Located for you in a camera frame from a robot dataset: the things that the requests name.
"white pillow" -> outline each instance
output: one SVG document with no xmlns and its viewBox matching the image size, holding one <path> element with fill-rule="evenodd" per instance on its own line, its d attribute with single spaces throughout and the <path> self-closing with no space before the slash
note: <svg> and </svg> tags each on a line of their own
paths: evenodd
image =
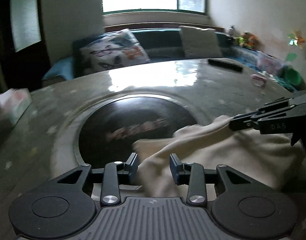
<svg viewBox="0 0 306 240">
<path fill-rule="evenodd" d="M 214 29 L 180 26 L 183 50 L 186 58 L 223 57 Z"/>
<path fill-rule="evenodd" d="M 93 70 L 128 67 L 149 62 L 150 58 L 129 29 L 118 31 L 80 49 L 84 62 L 90 60 Z"/>
</svg>

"couch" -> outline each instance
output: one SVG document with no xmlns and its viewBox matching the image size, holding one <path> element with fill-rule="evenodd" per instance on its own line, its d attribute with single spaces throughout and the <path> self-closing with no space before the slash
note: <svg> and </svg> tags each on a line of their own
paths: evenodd
<svg viewBox="0 0 306 240">
<path fill-rule="evenodd" d="M 185 59 L 179 28 L 154 28 L 131 30 L 151 61 L 162 62 Z M 56 62 L 43 77 L 43 86 L 81 77 L 87 73 L 89 66 L 82 63 L 80 48 L 99 40 L 111 33 L 87 37 L 72 43 L 73 55 Z M 232 40 L 225 33 L 216 32 L 219 46 L 224 55 L 232 45 Z"/>
</svg>

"silver screw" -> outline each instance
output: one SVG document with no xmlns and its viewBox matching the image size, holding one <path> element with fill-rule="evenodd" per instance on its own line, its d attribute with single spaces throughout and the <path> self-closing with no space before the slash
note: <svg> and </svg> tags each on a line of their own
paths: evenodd
<svg viewBox="0 0 306 240">
<path fill-rule="evenodd" d="M 113 204 L 113 203 L 115 203 L 118 200 L 118 198 L 117 198 L 117 196 L 107 195 L 102 200 L 105 203 Z"/>
<path fill-rule="evenodd" d="M 205 201 L 205 198 L 203 196 L 194 195 L 194 196 L 191 196 L 189 200 L 193 203 L 202 203 Z"/>
</svg>

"marble tabletop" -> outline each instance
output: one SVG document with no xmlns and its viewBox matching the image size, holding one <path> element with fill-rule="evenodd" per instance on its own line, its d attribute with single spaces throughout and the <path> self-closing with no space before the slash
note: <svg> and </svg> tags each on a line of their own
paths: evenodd
<svg viewBox="0 0 306 240">
<path fill-rule="evenodd" d="M 199 123 L 249 113 L 290 92 L 268 80 L 253 84 L 254 70 L 237 73 L 206 59 L 137 65 L 57 83 L 31 93 L 32 104 L 0 141 L 0 239 L 13 236 L 8 207 L 17 196 L 48 180 L 54 141 L 82 109 L 105 98 L 158 94 L 197 109 Z"/>
</svg>

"cloth fold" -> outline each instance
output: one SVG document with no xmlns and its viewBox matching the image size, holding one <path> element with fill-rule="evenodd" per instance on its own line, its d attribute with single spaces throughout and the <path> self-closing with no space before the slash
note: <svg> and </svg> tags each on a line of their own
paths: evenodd
<svg viewBox="0 0 306 240">
<path fill-rule="evenodd" d="M 220 116 L 207 126 L 192 125 L 176 131 L 173 138 L 141 139 L 133 144 L 141 164 L 139 183 L 149 197 L 186 197 L 187 186 L 174 184 L 169 155 L 176 153 L 185 162 L 196 162 L 205 169 L 218 164 L 232 168 L 276 190 L 293 176 L 305 153 L 300 143 L 290 146 L 282 134 L 261 135 L 248 129 L 233 132 L 232 118 Z M 208 200 L 216 198 L 213 185 L 207 185 Z"/>
</svg>

